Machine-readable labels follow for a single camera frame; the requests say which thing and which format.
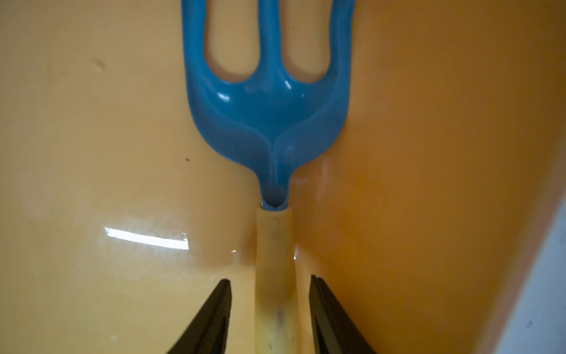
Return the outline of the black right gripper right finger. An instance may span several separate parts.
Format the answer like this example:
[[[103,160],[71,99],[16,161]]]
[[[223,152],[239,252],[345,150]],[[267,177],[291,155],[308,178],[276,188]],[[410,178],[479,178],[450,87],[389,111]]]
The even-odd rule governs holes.
[[[316,353],[376,354],[321,277],[311,276],[309,302]]]

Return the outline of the yellow plastic storage tray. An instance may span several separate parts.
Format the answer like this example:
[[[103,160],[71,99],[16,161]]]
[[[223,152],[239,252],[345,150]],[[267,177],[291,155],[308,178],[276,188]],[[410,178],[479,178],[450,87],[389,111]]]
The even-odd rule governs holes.
[[[358,1],[349,113],[290,183],[379,353],[491,351],[565,190],[563,1]],[[178,1],[1,3],[1,351],[166,353],[224,278],[253,353],[256,176],[191,118]]]

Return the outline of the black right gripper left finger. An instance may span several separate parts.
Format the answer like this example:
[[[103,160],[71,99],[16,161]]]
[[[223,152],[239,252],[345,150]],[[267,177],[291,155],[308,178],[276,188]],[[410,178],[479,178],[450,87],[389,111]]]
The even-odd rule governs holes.
[[[231,283],[222,279],[168,353],[225,353],[231,301]]]

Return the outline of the teal cultivator yellow handle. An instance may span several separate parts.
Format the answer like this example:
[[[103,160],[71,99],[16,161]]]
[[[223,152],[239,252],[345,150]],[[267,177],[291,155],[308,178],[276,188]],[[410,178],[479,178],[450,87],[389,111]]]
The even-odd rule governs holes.
[[[299,81],[282,61],[277,1],[259,1],[259,63],[238,82],[220,79],[204,53],[206,3],[181,4],[184,67],[190,113],[219,155],[252,171],[259,182],[256,214],[255,351],[300,349],[293,211],[293,173],[337,140],[349,107],[353,1],[334,1],[330,63],[313,82]]]

